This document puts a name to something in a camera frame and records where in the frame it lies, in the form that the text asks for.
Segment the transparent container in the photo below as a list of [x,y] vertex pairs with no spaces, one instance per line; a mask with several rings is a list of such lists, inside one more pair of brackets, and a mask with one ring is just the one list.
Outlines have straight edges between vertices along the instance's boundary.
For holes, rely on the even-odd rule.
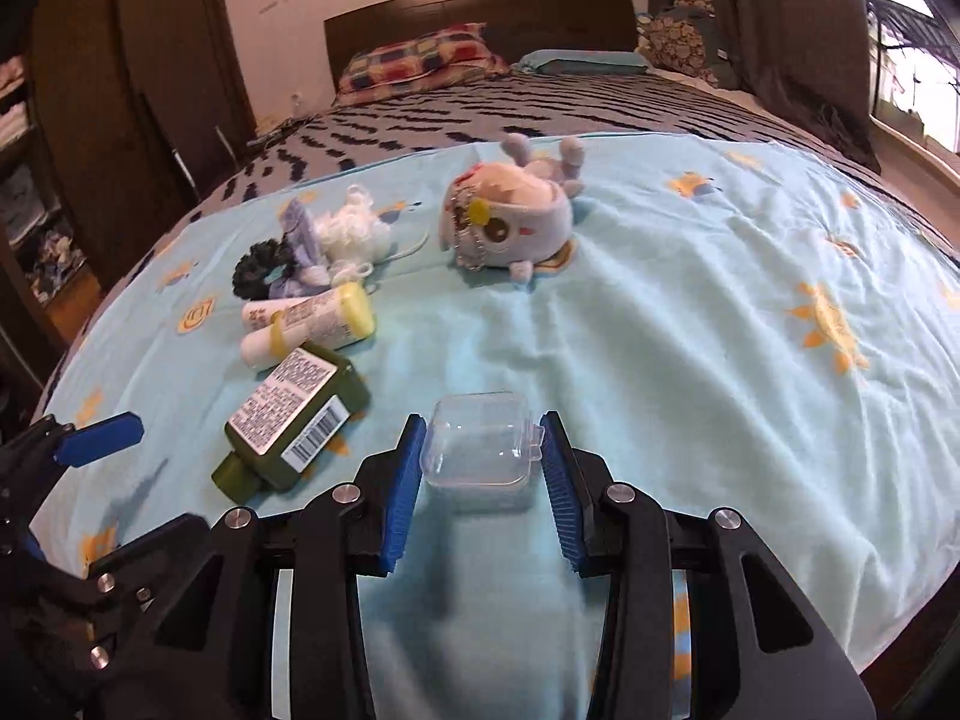
[[427,426],[421,470],[435,488],[494,493],[519,490],[541,459],[544,428],[515,392],[446,395]]

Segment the metal bolt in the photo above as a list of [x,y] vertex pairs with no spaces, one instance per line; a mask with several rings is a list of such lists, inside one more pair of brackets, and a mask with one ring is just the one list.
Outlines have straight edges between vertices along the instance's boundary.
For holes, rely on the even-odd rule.
[[110,656],[107,650],[104,650],[101,646],[96,646],[90,650],[90,662],[93,664],[93,667],[98,671],[101,671],[110,664]]
[[97,578],[97,589],[100,592],[109,592],[115,586],[117,586],[117,582],[116,579],[113,579],[113,574],[101,574]]
[[357,485],[340,485],[333,488],[333,500],[337,503],[353,503],[360,497],[360,488]]
[[733,509],[720,509],[719,512],[714,514],[713,518],[717,521],[717,525],[726,528],[728,531],[736,531],[743,523],[740,515]]
[[630,503],[636,497],[634,489],[621,482],[614,482],[607,488],[607,498],[610,498],[613,503]]
[[236,509],[231,509],[224,515],[224,522],[227,523],[227,528],[231,528],[236,531],[240,528],[246,528],[250,525],[250,521],[253,519],[250,514],[249,509],[242,509],[239,506]]

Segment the bed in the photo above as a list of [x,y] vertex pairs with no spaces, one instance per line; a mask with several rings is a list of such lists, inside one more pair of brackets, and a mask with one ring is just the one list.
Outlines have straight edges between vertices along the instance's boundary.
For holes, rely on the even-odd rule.
[[[488,20],[508,60],[635,42],[629,0],[399,0],[328,21],[331,69],[456,20]],[[83,571],[184,509],[212,520],[229,507],[208,477],[256,384],[229,276],[277,234],[287,200],[332,209],[360,181],[405,247],[435,229],[449,180],[502,158],[488,142],[508,132],[547,149],[586,135],[573,264],[520,293],[494,272],[464,279],[432,240],[378,271],[376,338],[347,348],[373,406],[258,511],[352,477],[447,391],[515,389],[664,507],[745,512],[865,668],[960,553],[956,254],[908,199],[812,136],[654,74],[509,76],[347,108],[247,165],[118,285],[56,374],[58,418],[130,408],[147,437],[64,477],[35,521],[46,553]],[[203,324],[184,332],[198,306]],[[382,716],[583,715],[603,591],[570,574],[551,531],[542,494],[499,517],[426,497],[397,576],[361,586]],[[284,657],[279,644],[278,717]]]

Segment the wooden headboard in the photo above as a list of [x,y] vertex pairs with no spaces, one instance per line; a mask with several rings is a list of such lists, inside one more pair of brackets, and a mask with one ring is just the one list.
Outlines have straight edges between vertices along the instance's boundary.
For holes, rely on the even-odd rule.
[[323,22],[334,83],[358,52],[464,22],[486,22],[487,45],[511,63],[536,49],[637,47],[631,0],[390,0]]

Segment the silver chain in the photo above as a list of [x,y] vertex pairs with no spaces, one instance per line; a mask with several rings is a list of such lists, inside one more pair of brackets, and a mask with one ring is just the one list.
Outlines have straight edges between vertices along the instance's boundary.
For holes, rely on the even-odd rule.
[[[472,187],[464,187],[457,191],[453,196],[453,203],[450,205],[450,213],[453,214],[453,250],[457,254],[457,265],[466,268],[468,271],[481,271],[487,262],[487,247],[477,232],[476,225],[469,221],[467,209],[470,201],[474,198]],[[457,211],[460,211],[461,218],[467,220],[467,229],[461,230],[457,226]],[[460,250],[460,236],[469,232],[473,237],[475,257],[470,257]]]

